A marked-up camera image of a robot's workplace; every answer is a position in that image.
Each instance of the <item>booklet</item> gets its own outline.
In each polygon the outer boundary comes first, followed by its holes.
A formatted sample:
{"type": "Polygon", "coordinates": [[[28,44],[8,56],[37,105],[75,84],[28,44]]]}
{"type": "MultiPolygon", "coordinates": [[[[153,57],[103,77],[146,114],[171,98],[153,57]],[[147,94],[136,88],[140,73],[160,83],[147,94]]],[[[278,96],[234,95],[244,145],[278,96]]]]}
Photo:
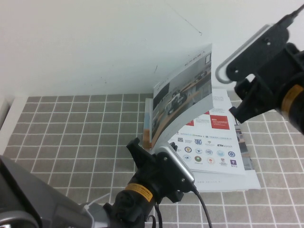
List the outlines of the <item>booklet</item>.
{"type": "Polygon", "coordinates": [[[154,88],[149,110],[151,148],[159,141],[168,141],[212,107],[210,44],[154,88]]]}

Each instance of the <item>black cable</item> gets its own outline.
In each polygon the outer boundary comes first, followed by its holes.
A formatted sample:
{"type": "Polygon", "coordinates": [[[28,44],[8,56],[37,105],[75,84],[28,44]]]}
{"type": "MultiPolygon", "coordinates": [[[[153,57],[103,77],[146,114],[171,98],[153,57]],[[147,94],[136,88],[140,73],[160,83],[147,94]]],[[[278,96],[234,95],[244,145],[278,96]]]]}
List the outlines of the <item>black cable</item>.
{"type": "Polygon", "coordinates": [[[155,207],[155,211],[156,211],[156,214],[157,214],[157,217],[158,217],[158,227],[162,228],[162,214],[161,214],[161,211],[160,211],[160,208],[159,208],[159,204],[156,203],[154,205],[154,207],[155,207]]]}
{"type": "Polygon", "coordinates": [[[207,207],[203,201],[203,198],[200,196],[199,192],[197,191],[196,187],[194,186],[194,189],[193,189],[193,192],[194,194],[199,198],[200,200],[200,203],[201,205],[203,206],[203,209],[204,209],[204,212],[206,214],[206,217],[207,217],[207,221],[208,221],[208,224],[209,224],[209,228],[212,228],[212,223],[211,223],[211,220],[210,220],[210,217],[209,217],[209,213],[208,213],[208,210],[207,210],[207,207]]]}

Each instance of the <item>tile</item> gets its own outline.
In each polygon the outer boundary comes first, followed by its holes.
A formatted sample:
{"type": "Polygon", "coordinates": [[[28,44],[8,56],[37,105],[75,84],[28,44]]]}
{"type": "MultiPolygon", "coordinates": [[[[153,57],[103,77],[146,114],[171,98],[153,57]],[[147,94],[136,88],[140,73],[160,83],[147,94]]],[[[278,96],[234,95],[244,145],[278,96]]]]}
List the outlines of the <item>tile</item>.
{"type": "Polygon", "coordinates": [[[83,133],[100,133],[101,123],[85,123],[83,133]]]}
{"type": "Polygon", "coordinates": [[[69,123],[83,123],[85,121],[85,113],[70,113],[68,118],[69,123]]]}
{"type": "Polygon", "coordinates": [[[57,158],[75,158],[77,149],[77,146],[60,147],[57,158]]]}
{"type": "Polygon", "coordinates": [[[220,192],[204,192],[200,193],[206,205],[222,204],[222,196],[220,192]]]}
{"type": "Polygon", "coordinates": [[[89,188],[69,189],[67,196],[76,203],[86,203],[89,188]]]}
{"type": "Polygon", "coordinates": [[[72,103],[57,103],[54,113],[68,113],[71,110],[72,103]]]}
{"type": "Polygon", "coordinates": [[[136,133],[137,123],[121,123],[119,133],[136,133]]]}
{"type": "Polygon", "coordinates": [[[46,184],[48,183],[50,173],[33,173],[36,177],[38,177],[40,180],[45,182],[46,184]]]}
{"type": "Polygon", "coordinates": [[[33,118],[33,123],[48,123],[51,118],[51,113],[36,113],[33,118]]]}
{"type": "Polygon", "coordinates": [[[73,173],[70,187],[90,187],[91,173],[73,173]]]}
{"type": "Polygon", "coordinates": [[[249,189],[245,191],[247,204],[268,204],[266,189],[249,189]]]}
{"type": "Polygon", "coordinates": [[[223,192],[224,204],[240,205],[245,204],[244,193],[242,191],[223,192]]]}
{"type": "Polygon", "coordinates": [[[20,165],[25,170],[31,172],[35,159],[28,159],[28,160],[19,160],[17,159],[16,163],[20,165]]]}
{"type": "Polygon", "coordinates": [[[94,159],[76,159],[73,172],[92,172],[94,159]]]}
{"type": "Polygon", "coordinates": [[[91,187],[110,187],[112,175],[112,173],[93,173],[91,187]]]}
{"type": "Polygon", "coordinates": [[[51,123],[66,123],[68,113],[53,113],[51,123]]]}
{"type": "Polygon", "coordinates": [[[200,222],[200,206],[180,206],[179,222],[200,222]]]}
{"type": "Polygon", "coordinates": [[[106,95],[92,95],[90,102],[104,102],[106,95]]]}
{"type": "Polygon", "coordinates": [[[105,110],[104,103],[90,103],[88,112],[91,113],[103,113],[105,110]]]}
{"type": "Polygon", "coordinates": [[[139,101],[145,102],[146,98],[153,98],[153,93],[151,93],[151,94],[139,94],[139,101]]]}
{"type": "Polygon", "coordinates": [[[25,137],[23,145],[25,146],[39,146],[41,145],[43,135],[42,134],[28,134],[25,137]]]}
{"type": "Polygon", "coordinates": [[[295,205],[304,204],[304,189],[290,189],[290,195],[295,205]]]}
{"type": "Polygon", "coordinates": [[[123,112],[138,112],[138,103],[123,102],[123,112]]]}
{"type": "Polygon", "coordinates": [[[274,145],[291,145],[291,139],[289,134],[271,134],[272,140],[274,141],[274,145]]]}
{"type": "Polygon", "coordinates": [[[44,145],[44,146],[57,146],[57,145],[60,145],[61,139],[62,139],[61,134],[46,134],[44,136],[42,145],[44,145]]]}
{"type": "Polygon", "coordinates": [[[82,133],[82,129],[84,127],[84,124],[83,123],[68,123],[66,125],[66,131],[65,131],[65,134],[81,134],[82,133]]]}
{"type": "Polygon", "coordinates": [[[25,134],[12,134],[9,138],[8,146],[21,146],[25,134]]]}
{"type": "Polygon", "coordinates": [[[62,138],[61,145],[79,145],[80,134],[64,134],[62,138]]]}
{"type": "Polygon", "coordinates": [[[248,122],[251,133],[268,133],[266,123],[248,122]]]}
{"type": "Polygon", "coordinates": [[[46,134],[63,134],[65,127],[65,123],[50,123],[47,127],[46,134]]]}
{"type": "Polygon", "coordinates": [[[141,103],[139,103],[139,112],[144,112],[144,110],[145,110],[145,103],[143,103],[143,102],[141,102],[141,103]]]}
{"type": "Polygon", "coordinates": [[[287,132],[284,122],[267,122],[270,133],[287,132]]]}
{"type": "Polygon", "coordinates": [[[272,205],[291,205],[287,189],[268,189],[269,200],[272,205]]]}
{"type": "Polygon", "coordinates": [[[137,122],[137,113],[122,113],[121,122],[137,122]]]}
{"type": "MultiPolygon", "coordinates": [[[[93,200],[95,200],[101,196],[104,196],[108,193],[110,193],[110,189],[103,189],[103,188],[91,189],[90,195],[89,195],[89,202],[92,202],[93,200]]],[[[96,203],[107,203],[107,202],[110,202],[110,196],[106,196],[106,197],[96,201],[96,203]]]]}
{"type": "Polygon", "coordinates": [[[270,206],[249,206],[249,214],[253,223],[271,223],[274,222],[270,206]]]}
{"type": "Polygon", "coordinates": [[[96,159],[94,172],[113,172],[114,159],[96,159]]]}
{"type": "Polygon", "coordinates": [[[86,122],[95,122],[95,123],[99,122],[99,123],[101,123],[102,120],[103,120],[103,116],[104,116],[103,113],[88,113],[86,115],[85,121],[86,122]]]}
{"type": "Polygon", "coordinates": [[[18,158],[36,158],[38,150],[38,146],[22,147],[18,158]]]}
{"type": "Polygon", "coordinates": [[[88,108],[88,103],[73,103],[71,112],[73,113],[86,113],[88,108]]]}
{"type": "Polygon", "coordinates": [[[35,102],[38,103],[40,101],[41,97],[40,96],[30,96],[27,100],[27,102],[35,102]]]}
{"type": "Polygon", "coordinates": [[[115,172],[133,172],[134,161],[131,159],[116,159],[115,172]]]}
{"type": "Polygon", "coordinates": [[[133,173],[114,173],[113,187],[124,187],[132,178],[133,173]]]}
{"type": "Polygon", "coordinates": [[[104,122],[108,122],[108,123],[120,122],[120,113],[105,113],[104,122]]]}
{"type": "Polygon", "coordinates": [[[277,112],[264,113],[266,121],[283,121],[283,117],[277,112]]]}
{"type": "Polygon", "coordinates": [[[280,173],[264,173],[266,187],[270,188],[286,188],[284,177],[280,173]]]}
{"type": "Polygon", "coordinates": [[[54,103],[40,103],[37,109],[37,113],[51,113],[53,112],[54,103]]]}
{"type": "Polygon", "coordinates": [[[40,159],[36,160],[33,172],[51,172],[55,160],[53,159],[40,159]]]}
{"type": "Polygon", "coordinates": [[[34,104],[34,103],[25,104],[22,112],[23,113],[35,113],[37,107],[38,107],[38,104],[34,104]]]}
{"type": "Polygon", "coordinates": [[[120,112],[122,103],[120,102],[107,102],[105,105],[105,112],[120,112]]]}
{"type": "Polygon", "coordinates": [[[19,146],[9,146],[9,147],[5,148],[3,155],[7,158],[14,159],[14,158],[17,158],[19,150],[20,150],[19,146]]]}
{"type": "Polygon", "coordinates": [[[286,206],[286,207],[272,206],[272,212],[275,217],[275,222],[277,223],[297,222],[297,218],[293,206],[286,206]]]}
{"type": "Polygon", "coordinates": [[[59,96],[57,102],[72,102],[74,96],[59,96]]]}
{"type": "Polygon", "coordinates": [[[136,138],[136,134],[120,134],[118,136],[118,145],[127,145],[131,140],[136,138]]]}
{"type": "Polygon", "coordinates": [[[303,173],[286,173],[285,178],[289,188],[304,188],[303,173]]]}
{"type": "Polygon", "coordinates": [[[68,187],[70,178],[71,173],[52,173],[49,184],[52,187],[68,187]]]}
{"type": "MultiPolygon", "coordinates": [[[[207,206],[207,210],[212,222],[225,222],[223,206],[207,206]]],[[[201,208],[201,212],[203,222],[208,222],[203,208],[201,208]]]]}
{"type": "Polygon", "coordinates": [[[41,146],[38,158],[56,158],[57,152],[57,146],[41,146]]]}
{"type": "Polygon", "coordinates": [[[29,123],[17,123],[13,133],[26,134],[28,132],[28,129],[29,123]]]}
{"type": "Polygon", "coordinates": [[[259,159],[262,172],[282,172],[278,159],[259,159]]]}
{"type": "Polygon", "coordinates": [[[276,158],[273,146],[255,146],[258,158],[276,158]]]}
{"type": "Polygon", "coordinates": [[[304,206],[296,206],[296,213],[298,214],[300,222],[304,222],[304,206]]]}
{"type": "Polygon", "coordinates": [[[33,113],[21,113],[18,123],[30,123],[32,122],[33,116],[33,113]]]}
{"type": "Polygon", "coordinates": [[[95,158],[97,146],[80,146],[77,158],[95,158]]]}
{"type": "Polygon", "coordinates": [[[117,146],[117,158],[132,158],[131,153],[126,148],[126,145],[124,146],[117,146]]]}
{"type": "Polygon", "coordinates": [[[227,222],[249,222],[246,206],[225,206],[227,222]]]}
{"type": "Polygon", "coordinates": [[[56,102],[57,96],[43,96],[40,102],[56,102]]]}
{"type": "Polygon", "coordinates": [[[160,205],[163,222],[177,222],[176,205],[160,205]]]}
{"type": "Polygon", "coordinates": [[[304,136],[302,134],[290,134],[293,139],[294,145],[304,145],[304,136]]]}
{"type": "Polygon", "coordinates": [[[123,100],[123,95],[122,94],[108,95],[107,98],[106,98],[107,102],[122,101],[122,100],[123,100]]]}
{"type": "Polygon", "coordinates": [[[119,123],[103,123],[101,133],[118,133],[119,123]]]}
{"type": "Polygon", "coordinates": [[[99,145],[116,145],[117,134],[102,134],[100,135],[99,145]]]}
{"type": "Polygon", "coordinates": [[[300,161],[297,159],[280,160],[283,172],[303,172],[300,161]]]}
{"type": "Polygon", "coordinates": [[[276,146],[275,147],[278,158],[297,158],[293,146],[276,146]]]}
{"type": "Polygon", "coordinates": [[[139,94],[124,94],[123,98],[123,101],[139,102],[139,94]]]}
{"type": "Polygon", "coordinates": [[[99,146],[97,158],[115,158],[116,146],[99,146]]]}
{"type": "Polygon", "coordinates": [[[82,134],[80,145],[94,146],[98,145],[99,134],[82,134]]]}
{"type": "Polygon", "coordinates": [[[90,101],[90,96],[75,96],[74,97],[74,102],[89,102],[90,101]]]}
{"type": "Polygon", "coordinates": [[[253,143],[255,145],[271,145],[271,138],[270,135],[267,133],[256,133],[256,134],[251,134],[253,143]]]}
{"type": "Polygon", "coordinates": [[[56,159],[53,172],[72,172],[74,159],[56,159]]]}

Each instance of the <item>white grout line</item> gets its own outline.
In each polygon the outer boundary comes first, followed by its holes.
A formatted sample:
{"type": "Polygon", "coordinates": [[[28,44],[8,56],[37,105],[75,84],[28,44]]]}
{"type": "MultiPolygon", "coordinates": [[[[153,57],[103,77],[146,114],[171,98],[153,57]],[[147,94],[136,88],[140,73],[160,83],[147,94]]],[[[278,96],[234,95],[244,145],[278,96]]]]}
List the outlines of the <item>white grout line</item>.
{"type": "MultiPolygon", "coordinates": [[[[106,95],[106,97],[105,97],[105,103],[104,103],[105,106],[106,106],[107,97],[108,97],[108,96],[106,95]]],[[[99,145],[99,141],[100,141],[101,130],[102,130],[102,128],[103,128],[104,116],[105,116],[105,115],[103,115],[103,118],[102,118],[102,121],[101,121],[101,125],[100,125],[99,137],[98,137],[98,141],[97,141],[97,144],[98,144],[98,145],[99,145]]],[[[93,170],[92,170],[93,173],[92,173],[91,180],[90,180],[89,192],[88,192],[87,198],[86,198],[86,201],[87,201],[87,202],[89,202],[89,196],[90,196],[90,192],[91,192],[91,187],[92,187],[92,181],[93,181],[94,173],[97,173],[97,172],[94,172],[94,170],[95,170],[95,164],[96,164],[96,159],[97,159],[98,148],[99,148],[99,146],[97,146],[97,148],[96,148],[96,153],[95,153],[95,158],[94,158],[94,164],[93,164],[93,170]]]]}
{"type": "Polygon", "coordinates": [[[48,124],[47,124],[46,130],[44,131],[44,134],[43,134],[43,136],[42,136],[42,140],[41,140],[41,143],[40,143],[40,146],[39,146],[39,149],[38,149],[38,153],[37,153],[37,155],[36,155],[36,158],[35,158],[35,160],[34,160],[33,167],[32,167],[32,169],[31,169],[30,172],[33,172],[33,170],[34,170],[34,167],[35,167],[35,164],[36,164],[36,161],[37,161],[37,157],[38,157],[38,155],[39,155],[39,153],[40,153],[40,149],[41,149],[43,140],[44,140],[44,138],[46,137],[47,130],[48,130],[48,126],[49,126],[49,123],[51,122],[51,119],[52,119],[52,116],[53,116],[53,113],[54,113],[54,109],[55,109],[55,106],[56,106],[56,101],[55,101],[55,103],[54,103],[53,111],[52,111],[51,116],[50,116],[50,118],[49,118],[49,120],[48,120],[48,124]]]}
{"type": "Polygon", "coordinates": [[[82,126],[82,130],[81,130],[81,136],[79,138],[79,143],[78,143],[78,147],[77,147],[77,151],[76,151],[76,156],[75,156],[75,161],[74,161],[74,164],[73,164],[73,168],[72,168],[72,174],[70,176],[70,180],[69,180],[69,183],[68,183],[68,187],[67,187],[67,191],[66,191],[66,195],[68,195],[68,191],[69,191],[69,188],[70,188],[70,185],[71,185],[71,182],[72,182],[72,177],[73,177],[73,172],[74,172],[74,168],[75,168],[75,164],[76,164],[76,161],[77,161],[77,155],[78,155],[78,151],[79,151],[79,147],[80,147],[80,143],[81,143],[81,139],[82,139],[82,134],[84,132],[84,128],[85,128],[85,124],[82,126]]]}
{"type": "MultiPolygon", "coordinates": [[[[248,123],[247,123],[247,127],[248,127],[248,129],[249,129],[249,135],[250,135],[251,141],[253,142],[253,138],[252,138],[252,135],[251,135],[251,133],[250,133],[250,128],[249,128],[248,123]]],[[[254,148],[256,157],[258,157],[258,156],[257,156],[257,150],[256,150],[255,145],[254,145],[253,148],[254,148]]],[[[258,165],[259,165],[260,170],[262,170],[262,169],[261,169],[261,164],[260,164],[259,159],[257,160],[257,163],[258,163],[258,165]]],[[[268,199],[268,202],[269,202],[269,205],[270,205],[270,211],[271,211],[272,219],[273,219],[274,222],[276,222],[274,213],[273,213],[273,211],[272,211],[272,207],[271,207],[271,203],[270,203],[270,197],[269,197],[269,193],[268,193],[268,189],[267,189],[267,186],[266,186],[266,182],[265,182],[263,173],[261,173],[261,177],[262,177],[262,180],[263,180],[263,184],[264,184],[264,186],[265,186],[265,189],[266,189],[266,195],[267,195],[267,199],[268,199]]]]}
{"type": "MultiPolygon", "coordinates": [[[[28,126],[27,133],[29,133],[29,129],[30,129],[30,126],[32,125],[32,122],[33,122],[33,120],[34,120],[34,117],[35,117],[35,115],[33,115],[32,120],[31,120],[31,122],[30,122],[30,124],[29,124],[29,126],[28,126]]],[[[19,155],[20,155],[20,152],[21,152],[21,149],[22,149],[22,147],[23,147],[25,138],[26,138],[26,136],[27,136],[26,134],[25,134],[25,136],[24,136],[24,139],[23,139],[23,141],[22,141],[22,144],[20,145],[20,148],[19,148],[19,151],[18,151],[18,154],[17,154],[16,159],[18,159],[18,157],[19,157],[19,155]]]]}
{"type": "MultiPolygon", "coordinates": [[[[269,131],[269,128],[268,128],[268,125],[267,125],[267,124],[266,124],[266,128],[267,128],[267,130],[268,130],[268,133],[269,133],[269,136],[270,136],[270,139],[271,139],[271,143],[272,143],[273,148],[274,148],[274,150],[275,150],[276,157],[278,158],[278,155],[277,155],[277,152],[276,152],[276,147],[275,147],[274,141],[273,141],[273,139],[272,139],[272,136],[271,136],[271,133],[270,133],[270,131],[269,131]]],[[[282,173],[283,173],[283,178],[284,178],[285,184],[286,184],[286,186],[288,187],[287,180],[286,180],[285,174],[284,174],[284,172],[283,172],[283,168],[282,168],[282,165],[281,165],[280,160],[279,160],[279,166],[280,166],[280,169],[281,169],[281,171],[282,171],[282,173]]],[[[287,190],[288,190],[289,197],[290,197],[291,202],[292,202],[293,207],[294,207],[294,212],[295,212],[296,218],[297,218],[297,220],[298,220],[298,223],[300,224],[300,219],[299,219],[298,214],[296,213],[295,203],[294,203],[294,200],[293,200],[293,198],[292,198],[292,196],[291,196],[290,189],[287,188],[287,190]]]]}
{"type": "MultiPolygon", "coordinates": [[[[121,106],[121,110],[120,110],[120,118],[119,118],[119,124],[118,124],[118,133],[120,131],[120,123],[121,123],[121,120],[122,120],[122,112],[123,112],[123,105],[121,106]]],[[[114,181],[114,172],[115,172],[115,165],[116,165],[118,140],[119,140],[119,135],[117,135],[117,141],[116,141],[115,159],[114,159],[114,165],[113,165],[113,174],[112,174],[111,189],[110,189],[110,198],[109,198],[110,200],[111,200],[111,197],[112,197],[112,187],[113,187],[113,181],[114,181]]]]}

